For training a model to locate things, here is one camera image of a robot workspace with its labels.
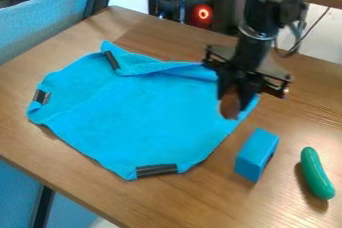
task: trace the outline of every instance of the green cucumber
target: green cucumber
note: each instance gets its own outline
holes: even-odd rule
[[[334,185],[325,174],[315,149],[305,147],[301,153],[302,170],[311,192],[318,198],[329,200],[335,196]]]

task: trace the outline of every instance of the black cable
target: black cable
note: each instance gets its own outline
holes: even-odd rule
[[[287,53],[285,55],[283,55],[279,52],[278,41],[277,41],[277,38],[275,38],[274,49],[275,49],[276,53],[282,58],[290,57],[293,54],[297,53],[298,46],[309,35],[309,33],[312,31],[312,29],[315,28],[315,26],[322,20],[322,18],[328,13],[329,10],[330,10],[330,7],[327,7],[327,9],[323,12],[323,14],[313,23],[313,25],[311,25],[309,30],[307,30],[307,32],[304,34],[304,36],[302,36],[298,41],[296,41],[295,44],[287,51]]]

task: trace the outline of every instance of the red light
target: red light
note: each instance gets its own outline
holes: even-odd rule
[[[208,17],[210,16],[210,13],[209,13],[209,11],[207,9],[201,8],[198,11],[198,15],[199,15],[199,18],[205,20],[205,19],[208,19]]]

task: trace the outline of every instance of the blue block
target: blue block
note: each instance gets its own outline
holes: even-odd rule
[[[278,141],[278,136],[258,128],[236,156],[235,172],[257,182],[267,161],[277,149]]]

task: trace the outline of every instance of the blue cloth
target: blue cloth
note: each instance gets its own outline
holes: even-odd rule
[[[103,53],[111,51],[114,70]],[[176,164],[179,173],[205,160],[257,105],[238,120],[218,112],[216,74],[198,62],[162,62],[109,42],[61,71],[38,89],[49,101],[32,102],[29,119],[127,180],[136,168]]]

